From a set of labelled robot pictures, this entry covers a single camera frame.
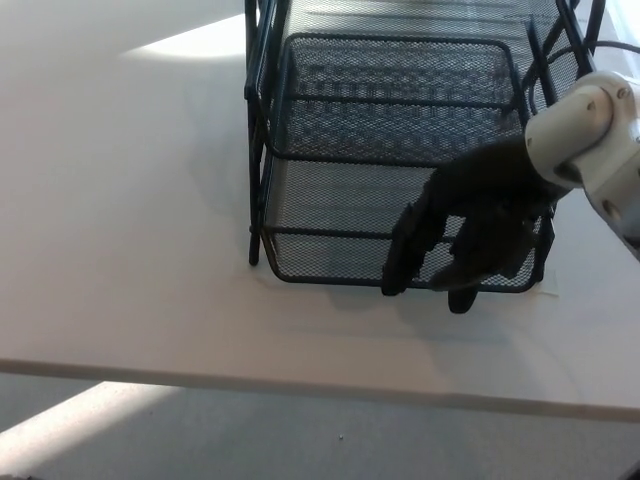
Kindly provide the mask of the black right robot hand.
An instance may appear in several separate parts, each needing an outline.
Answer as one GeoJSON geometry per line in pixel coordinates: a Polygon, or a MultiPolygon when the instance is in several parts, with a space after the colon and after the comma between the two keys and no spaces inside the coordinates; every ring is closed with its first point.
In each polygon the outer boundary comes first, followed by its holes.
{"type": "Polygon", "coordinates": [[[485,279],[519,270],[536,244],[537,219],[568,192],[536,171],[521,137],[456,157],[436,169],[394,225],[382,294],[404,293],[441,241],[448,218],[461,216],[453,260],[433,275],[430,287],[446,293],[452,313],[468,312],[485,279]]]}

